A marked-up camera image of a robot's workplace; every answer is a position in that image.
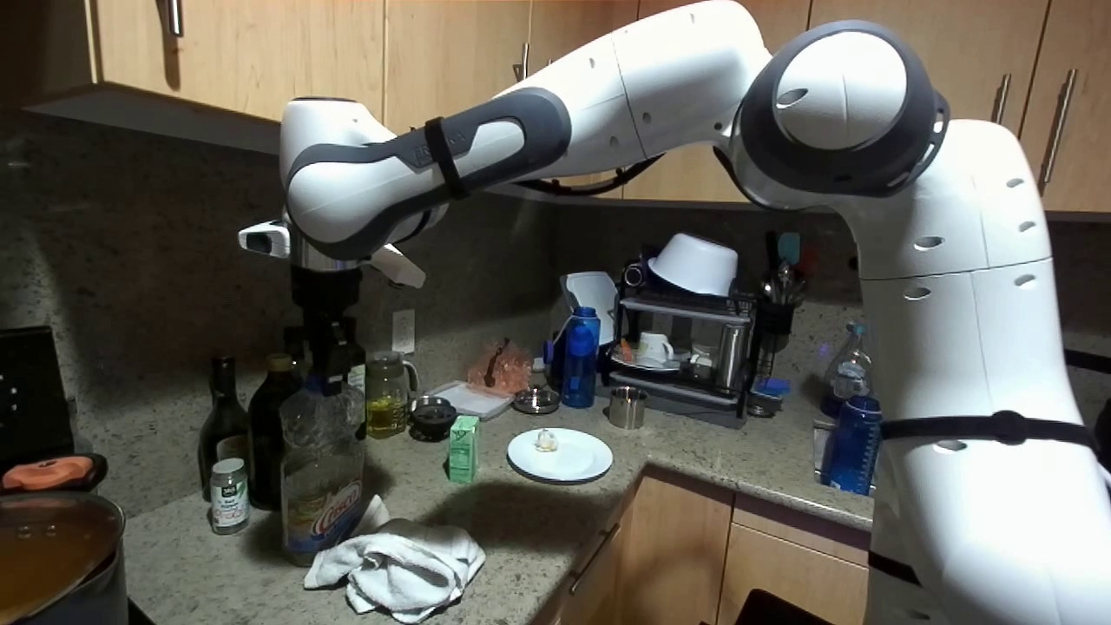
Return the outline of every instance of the white plate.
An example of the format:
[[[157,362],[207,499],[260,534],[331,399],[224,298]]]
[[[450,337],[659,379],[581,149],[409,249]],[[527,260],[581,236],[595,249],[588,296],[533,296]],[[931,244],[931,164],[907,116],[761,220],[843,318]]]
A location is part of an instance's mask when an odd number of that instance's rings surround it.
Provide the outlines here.
[[[640,368],[640,373],[679,373],[679,368],[684,368],[679,357],[667,357],[667,362],[627,362],[627,357],[614,355],[614,362],[616,362],[621,368]]]
[[[614,464],[614,451],[582,431],[533,427],[510,441],[510,464],[545,483],[591,483]]]

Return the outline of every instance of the towel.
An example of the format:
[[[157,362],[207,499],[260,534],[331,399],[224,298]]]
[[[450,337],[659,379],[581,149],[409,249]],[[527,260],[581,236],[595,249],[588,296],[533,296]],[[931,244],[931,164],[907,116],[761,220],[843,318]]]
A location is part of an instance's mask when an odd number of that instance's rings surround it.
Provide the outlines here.
[[[387,522],[372,534],[317,553],[304,587],[346,579],[346,605],[387,611],[397,622],[422,622],[463,597],[485,553],[459,529]]]

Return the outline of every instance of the kitchen cabinet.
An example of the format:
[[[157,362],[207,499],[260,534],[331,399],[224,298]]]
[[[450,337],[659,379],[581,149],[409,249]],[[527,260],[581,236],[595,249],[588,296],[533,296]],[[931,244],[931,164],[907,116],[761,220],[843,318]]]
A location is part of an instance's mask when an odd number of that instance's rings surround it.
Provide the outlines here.
[[[574,573],[559,622],[714,622],[733,493],[645,473],[614,530]]]
[[[954,119],[997,119],[1020,129],[1049,0],[814,0],[825,21],[879,21],[924,58]]]
[[[679,7],[684,0],[640,0],[640,19]],[[743,0],[758,19],[763,45],[773,53],[805,30],[809,0]],[[708,146],[679,146],[659,155],[643,176],[626,183],[640,201],[743,201],[725,166]]]
[[[735,622],[753,591],[829,625],[860,625],[868,608],[868,534],[761,502],[739,502],[729,529],[718,622]]]
[[[302,94],[383,110],[383,0],[7,0],[0,53],[4,103],[126,129],[172,103],[276,120]]]
[[[488,100],[517,79],[522,0],[384,0],[384,110],[391,133]]]
[[[1052,212],[1111,212],[1111,4],[1052,0],[1020,125]]]

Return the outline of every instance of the blue bottle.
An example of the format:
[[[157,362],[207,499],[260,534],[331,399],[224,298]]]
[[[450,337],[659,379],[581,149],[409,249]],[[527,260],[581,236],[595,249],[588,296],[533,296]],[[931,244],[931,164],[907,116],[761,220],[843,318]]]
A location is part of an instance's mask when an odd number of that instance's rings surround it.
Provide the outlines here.
[[[600,318],[581,304],[559,339],[559,402],[595,405]]]
[[[839,405],[838,424],[822,455],[822,483],[846,493],[870,493],[876,455],[879,455],[879,402],[855,396]]]

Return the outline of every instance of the jar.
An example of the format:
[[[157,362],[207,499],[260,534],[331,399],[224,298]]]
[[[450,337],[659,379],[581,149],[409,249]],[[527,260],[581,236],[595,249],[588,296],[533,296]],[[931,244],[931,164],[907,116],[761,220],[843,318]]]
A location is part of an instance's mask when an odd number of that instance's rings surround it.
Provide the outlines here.
[[[349,538],[372,499],[357,424],[346,419],[349,405],[361,405],[357,392],[297,389],[276,410],[289,448],[280,460],[280,550],[297,566]]]
[[[238,530],[250,517],[246,463],[223,460],[207,473],[207,523],[213,530]]]
[[[391,436],[409,424],[417,368],[391,351],[372,355],[365,363],[365,419],[372,436]]]

